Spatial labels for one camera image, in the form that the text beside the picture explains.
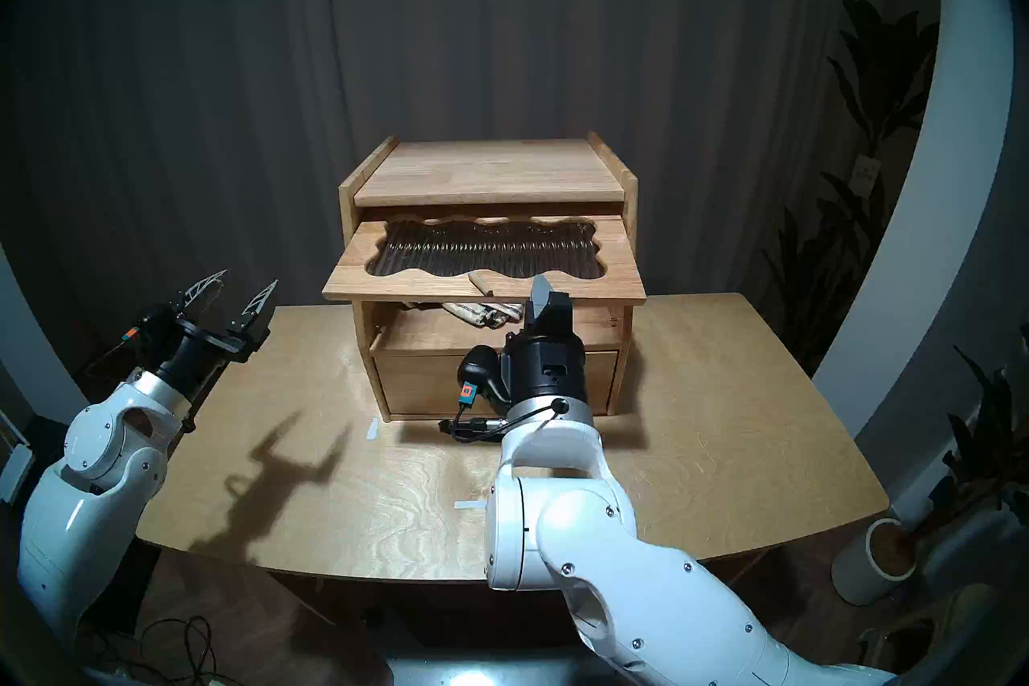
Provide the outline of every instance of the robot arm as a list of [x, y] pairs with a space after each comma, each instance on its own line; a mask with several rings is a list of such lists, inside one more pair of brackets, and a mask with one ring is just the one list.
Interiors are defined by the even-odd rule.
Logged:
[[168, 304], [143, 313], [123, 337], [141, 367], [107, 400], [68, 427], [64, 457], [48, 467], [26, 505], [17, 578], [70, 647], [78, 620], [113, 578], [143, 508], [165, 482], [169, 445], [192, 419], [228, 362], [245, 362], [268, 337], [248, 333], [275, 289], [272, 283], [213, 334], [187, 320], [226, 272], [202, 280]]
[[[637, 683], [871, 686], [893, 678], [806, 661], [695, 558], [637, 539], [632, 503], [607, 467], [584, 400], [584, 355], [570, 301], [551, 293], [535, 322], [532, 312], [528, 318], [497, 366], [511, 420], [495, 432], [504, 436], [487, 501], [492, 588], [560, 589], [582, 642]], [[483, 375], [484, 353], [473, 359], [476, 367], [462, 365], [459, 382], [475, 380], [490, 397], [497, 375], [488, 363]], [[520, 477], [519, 466], [572, 468], [586, 477]]]

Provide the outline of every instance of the black cord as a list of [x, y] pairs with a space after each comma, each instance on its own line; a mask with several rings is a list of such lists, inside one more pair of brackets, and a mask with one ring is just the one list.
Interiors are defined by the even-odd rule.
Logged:
[[457, 407], [457, 414], [454, 416], [454, 420], [451, 421], [451, 439], [455, 442], [461, 442], [461, 438], [457, 436], [457, 422], [461, 420], [461, 416], [464, 414], [465, 405], [460, 404]]
[[[454, 425], [452, 425], [451, 426], [451, 436], [454, 437], [454, 439], [456, 439], [458, 442], [464, 442], [464, 443], [478, 442], [480, 440], [484, 440], [487, 437], [492, 437], [494, 434], [499, 434], [500, 432], [510, 431], [512, 428], [514, 428], [516, 426], [518, 426], [520, 423], [523, 423], [524, 421], [528, 421], [530, 418], [532, 418], [533, 416], [539, 414], [540, 412], [545, 412], [547, 409], [549, 409], [551, 411], [554, 412], [554, 418], [557, 418], [559, 414], [564, 414], [565, 412], [568, 411], [568, 402], [564, 398], [555, 398], [553, 401], [551, 401], [551, 403], [546, 404], [545, 406], [540, 406], [538, 409], [533, 409], [531, 412], [527, 412], [526, 414], [523, 414], [521, 418], [516, 418], [513, 421], [509, 421], [507, 423], [501, 424], [500, 426], [498, 426], [495, 429], [490, 429], [489, 431], [484, 431], [481, 434], [475, 434], [475, 435], [470, 436], [470, 437], [454, 437]], [[461, 410], [460, 409], [458, 409], [457, 417], [458, 418], [461, 417]]]
[[[182, 625], [182, 644], [186, 650], [186, 659], [189, 661], [189, 669], [191, 671], [189, 675], [183, 675], [178, 678], [169, 678], [161, 670], [158, 670], [156, 666], [154, 666], [153, 664], [149, 663], [146, 660], [146, 653], [144, 651], [144, 646], [143, 646], [143, 643], [146, 640], [146, 635], [149, 634], [151, 630], [153, 630], [153, 628], [155, 628], [157, 625], [164, 625], [168, 623], [176, 623]], [[204, 641], [204, 648], [200, 653], [200, 658], [197, 658], [194, 655], [192, 642], [190, 641], [189, 638], [189, 631], [200, 634], [201, 639]], [[154, 675], [157, 678], [159, 678], [162, 683], [175, 684], [175, 683], [182, 683], [183, 681], [189, 681], [190, 686], [204, 686], [205, 678], [215, 678], [219, 681], [224, 681], [227, 683], [235, 684], [236, 686], [243, 686], [243, 684], [240, 683], [235, 678], [229, 678], [227, 675], [223, 675], [222, 673], [218, 672], [218, 658], [214, 654], [214, 643], [212, 641], [214, 637], [214, 631], [211, 629], [211, 623], [208, 622], [207, 618], [201, 616], [200, 614], [194, 614], [188, 620], [179, 619], [178, 617], [166, 617], [164, 619], [158, 619], [155, 622], [151, 622], [149, 625], [144, 627], [138, 638], [131, 637], [127, 634], [119, 634], [119, 636], [125, 637], [126, 639], [129, 639], [136, 643], [137, 647], [139, 648], [140, 658], [143, 659], [142, 661], [136, 661], [131, 658], [126, 658], [121, 656], [114, 648], [114, 646], [110, 643], [110, 641], [107, 639], [107, 637], [104, 636], [104, 634], [102, 634], [99, 630], [99, 628], [94, 628], [94, 633], [104, 643], [104, 652], [101, 655], [110, 654], [111, 657], [117, 663], [123, 664], [125, 666], [128, 666], [130, 670], [132, 667], [145, 670], [151, 675]], [[207, 659], [209, 656], [211, 659], [211, 667], [204, 669], [204, 665], [205, 663], [207, 663]]]
[[122, 339], [121, 342], [119, 342], [117, 346], [114, 346], [113, 348], [108, 349], [103, 354], [101, 354], [99, 357], [97, 357], [96, 359], [94, 359], [91, 362], [86, 363], [85, 367], [82, 368], [82, 375], [83, 376], [91, 376], [93, 378], [107, 378], [107, 380], [115, 381], [114, 376], [105, 376], [105, 375], [103, 375], [101, 373], [94, 373], [93, 369], [95, 367], [97, 367], [97, 365], [99, 365], [105, 359], [107, 359], [108, 357], [110, 357], [112, 354], [121, 351], [121, 349], [123, 349], [128, 342], [129, 342], [128, 338], [127, 339]]

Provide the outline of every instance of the wooden shelf unit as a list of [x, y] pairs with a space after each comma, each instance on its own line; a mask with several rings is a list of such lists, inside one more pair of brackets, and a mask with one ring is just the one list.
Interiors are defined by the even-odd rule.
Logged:
[[[573, 328], [587, 349], [587, 392], [595, 414], [616, 411], [632, 338], [632, 311], [646, 294], [636, 267], [636, 178], [594, 134], [577, 141], [401, 144], [386, 139], [340, 186], [346, 249], [322, 294], [349, 300], [361, 359], [385, 421], [453, 417], [457, 366], [472, 347], [503, 347], [520, 324], [481, 329], [441, 308], [402, 302], [511, 301], [531, 279], [478, 272], [494, 291], [484, 299], [467, 276], [407, 268], [371, 276], [367, 263], [394, 219], [429, 223], [589, 220], [604, 267], [598, 279], [552, 270], [556, 290], [575, 304]], [[485, 401], [472, 407], [490, 416]]]

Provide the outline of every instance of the curtain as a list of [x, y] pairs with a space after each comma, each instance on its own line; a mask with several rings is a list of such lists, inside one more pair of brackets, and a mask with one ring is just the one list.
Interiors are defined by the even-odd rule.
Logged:
[[15, 0], [4, 245], [34, 309], [77, 319], [44, 324], [67, 361], [222, 267], [240, 308], [275, 278], [319, 301], [335, 188], [391, 133], [592, 129], [640, 180], [647, 290], [768, 304], [783, 207], [810, 221], [858, 144], [825, 64], [844, 24], [840, 0]]

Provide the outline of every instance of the white pot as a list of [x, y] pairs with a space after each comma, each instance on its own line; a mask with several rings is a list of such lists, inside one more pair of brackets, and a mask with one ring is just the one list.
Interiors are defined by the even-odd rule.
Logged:
[[866, 606], [879, 600], [915, 572], [912, 565], [903, 575], [889, 575], [880, 570], [872, 557], [872, 532], [886, 523], [899, 526], [900, 521], [892, 517], [876, 520], [832, 559], [832, 585], [837, 593], [853, 606]]

